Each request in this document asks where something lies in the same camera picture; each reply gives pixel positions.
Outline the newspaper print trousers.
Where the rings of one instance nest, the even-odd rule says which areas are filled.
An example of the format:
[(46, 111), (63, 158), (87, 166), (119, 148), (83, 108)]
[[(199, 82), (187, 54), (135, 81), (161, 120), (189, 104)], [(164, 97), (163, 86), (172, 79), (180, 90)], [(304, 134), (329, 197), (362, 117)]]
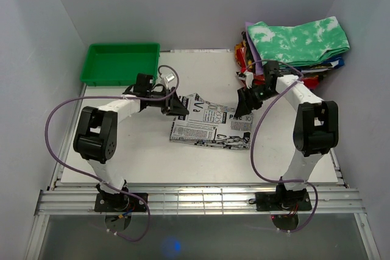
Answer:
[(187, 115), (173, 120), (170, 141), (230, 150), (250, 148), (253, 114), (235, 117), (235, 109), (215, 104), (197, 93), (180, 97)]

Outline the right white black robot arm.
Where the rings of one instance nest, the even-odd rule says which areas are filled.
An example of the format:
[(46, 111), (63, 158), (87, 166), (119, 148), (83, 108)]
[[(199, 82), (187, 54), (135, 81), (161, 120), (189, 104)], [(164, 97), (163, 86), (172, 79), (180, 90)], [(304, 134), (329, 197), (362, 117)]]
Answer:
[(254, 75), (248, 69), (238, 73), (246, 85), (238, 90), (236, 118), (259, 109), (267, 99), (276, 102), (281, 97), (296, 111), (292, 132), (295, 151), (288, 169), (274, 182), (274, 192), (258, 192), (250, 204), (257, 211), (310, 211), (309, 177), (319, 160), (339, 141), (338, 105), (313, 94), (305, 86), (299, 70), (292, 66), (282, 70), (280, 65), (280, 61), (267, 60), (261, 85), (255, 84)]

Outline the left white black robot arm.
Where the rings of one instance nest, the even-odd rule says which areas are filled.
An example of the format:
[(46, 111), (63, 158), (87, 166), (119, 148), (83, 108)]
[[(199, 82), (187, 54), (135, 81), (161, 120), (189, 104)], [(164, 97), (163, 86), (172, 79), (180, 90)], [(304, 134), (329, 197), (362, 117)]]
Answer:
[(147, 107), (161, 109), (167, 116), (184, 116), (189, 111), (182, 105), (176, 87), (169, 87), (177, 75), (160, 75), (160, 82), (147, 74), (138, 74), (136, 82), (128, 86), (123, 97), (99, 107), (84, 107), (80, 113), (73, 141), (74, 151), (92, 167), (102, 181), (96, 186), (105, 203), (116, 211), (129, 205), (126, 180), (114, 170), (109, 161), (117, 148), (118, 125), (131, 115)]

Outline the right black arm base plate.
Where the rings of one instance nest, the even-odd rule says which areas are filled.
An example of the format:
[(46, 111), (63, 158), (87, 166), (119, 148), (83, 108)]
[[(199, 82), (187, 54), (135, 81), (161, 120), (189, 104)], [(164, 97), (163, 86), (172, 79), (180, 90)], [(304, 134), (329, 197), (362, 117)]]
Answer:
[(257, 211), (311, 211), (312, 204), (308, 193), (297, 199), (282, 199), (275, 192), (256, 192)]

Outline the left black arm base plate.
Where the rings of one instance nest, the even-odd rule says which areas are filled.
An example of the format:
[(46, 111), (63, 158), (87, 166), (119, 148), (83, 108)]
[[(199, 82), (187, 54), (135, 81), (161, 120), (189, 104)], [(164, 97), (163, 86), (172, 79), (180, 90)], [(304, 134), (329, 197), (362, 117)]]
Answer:
[(146, 212), (146, 205), (140, 198), (147, 202), (148, 194), (136, 193), (135, 195), (136, 198), (122, 193), (98, 193), (94, 204), (94, 211), (99, 213)]

